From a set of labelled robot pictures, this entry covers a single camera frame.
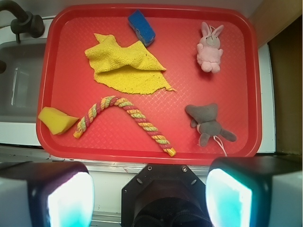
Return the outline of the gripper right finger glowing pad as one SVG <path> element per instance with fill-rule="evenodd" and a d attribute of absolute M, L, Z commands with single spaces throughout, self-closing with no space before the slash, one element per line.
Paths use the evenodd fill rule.
<path fill-rule="evenodd" d="M 214 227 L 301 227 L 302 156 L 220 157 L 205 199 Z"/>

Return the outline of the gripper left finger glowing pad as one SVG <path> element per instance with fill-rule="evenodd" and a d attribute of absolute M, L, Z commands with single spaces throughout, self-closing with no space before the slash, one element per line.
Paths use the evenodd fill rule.
<path fill-rule="evenodd" d="M 0 165 L 2 227 L 89 227 L 94 182 L 73 162 L 4 162 Z"/>

